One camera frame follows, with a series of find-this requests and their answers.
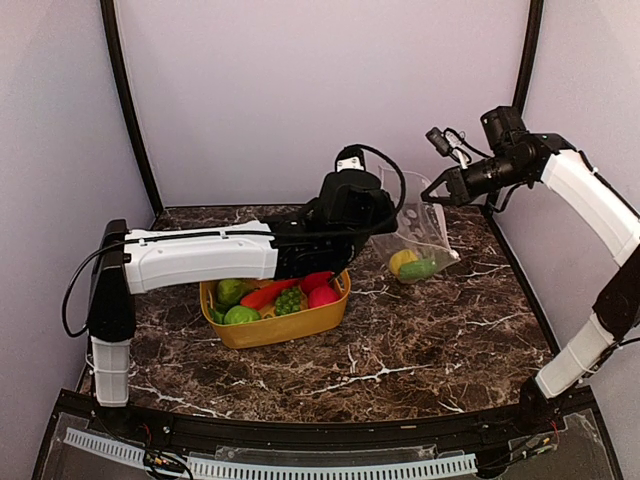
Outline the clear zip top bag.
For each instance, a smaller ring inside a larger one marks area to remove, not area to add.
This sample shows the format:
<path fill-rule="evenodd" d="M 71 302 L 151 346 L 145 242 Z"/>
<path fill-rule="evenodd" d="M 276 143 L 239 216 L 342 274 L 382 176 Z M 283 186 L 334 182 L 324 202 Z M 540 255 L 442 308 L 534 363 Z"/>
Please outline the clear zip top bag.
<path fill-rule="evenodd" d="M 419 259 L 434 260 L 439 273 L 460 260 L 459 254 L 449 244 L 443 207 L 421 200 L 421 192 L 430 184 L 428 178 L 410 171 L 405 171 L 403 175 L 406 196 L 397 214 L 398 227 L 393 233 L 372 237 L 373 248 L 388 269 L 389 259 L 394 253 L 409 249 Z M 413 284 L 418 281 L 399 282 Z"/>

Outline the yellow lemon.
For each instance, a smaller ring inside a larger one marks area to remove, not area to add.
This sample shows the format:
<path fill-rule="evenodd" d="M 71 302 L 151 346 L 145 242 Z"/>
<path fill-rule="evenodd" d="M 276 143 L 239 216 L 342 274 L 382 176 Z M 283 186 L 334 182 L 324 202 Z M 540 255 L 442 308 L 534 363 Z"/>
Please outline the yellow lemon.
<path fill-rule="evenodd" d="M 412 250 L 404 249 L 391 256 L 388 262 L 388 267 L 394 276 L 398 276 L 402 266 L 418 260 L 419 257 Z"/>

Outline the green bumpy cucumber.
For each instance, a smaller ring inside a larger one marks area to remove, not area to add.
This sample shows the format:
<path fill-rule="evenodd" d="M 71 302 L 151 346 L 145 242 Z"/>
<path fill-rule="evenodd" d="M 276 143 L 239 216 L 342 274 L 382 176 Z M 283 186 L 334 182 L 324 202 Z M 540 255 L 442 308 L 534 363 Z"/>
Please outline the green bumpy cucumber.
<path fill-rule="evenodd" d="M 432 259 L 419 259 L 403 264 L 397 274 L 397 278 L 402 282 L 414 282 L 430 278 L 438 271 L 437 263 Z"/>

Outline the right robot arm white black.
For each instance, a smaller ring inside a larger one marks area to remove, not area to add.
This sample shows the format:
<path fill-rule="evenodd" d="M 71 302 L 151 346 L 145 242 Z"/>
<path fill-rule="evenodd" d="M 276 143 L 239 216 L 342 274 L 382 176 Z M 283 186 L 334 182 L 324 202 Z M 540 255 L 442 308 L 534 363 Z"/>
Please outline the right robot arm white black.
<path fill-rule="evenodd" d="M 502 188 L 540 183 L 556 194 L 603 243 L 618 270 L 597 296 L 581 329 L 522 390 L 510 413 L 521 434 L 549 416 L 547 402 L 589 376 L 639 325 L 639 213 L 604 180 L 586 154 L 556 133 L 530 132 L 518 110 L 499 106 L 481 117 L 492 151 L 470 162 L 464 140 L 451 129 L 432 128 L 427 140 L 456 160 L 421 194 L 423 201 L 462 206 Z"/>

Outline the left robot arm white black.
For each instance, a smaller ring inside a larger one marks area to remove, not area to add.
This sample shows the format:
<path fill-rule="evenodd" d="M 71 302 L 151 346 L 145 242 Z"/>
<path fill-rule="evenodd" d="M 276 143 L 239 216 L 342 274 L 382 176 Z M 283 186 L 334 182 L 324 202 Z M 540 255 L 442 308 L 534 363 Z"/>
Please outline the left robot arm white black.
<path fill-rule="evenodd" d="M 328 174 L 317 198 L 287 216 L 183 231 L 130 230 L 108 223 L 91 272 L 86 326 L 101 417 L 120 436 L 141 427 L 128 404 L 134 297 L 149 291 L 228 278 L 288 280 L 339 273 L 372 235 L 392 233 L 401 201 L 363 170 Z"/>

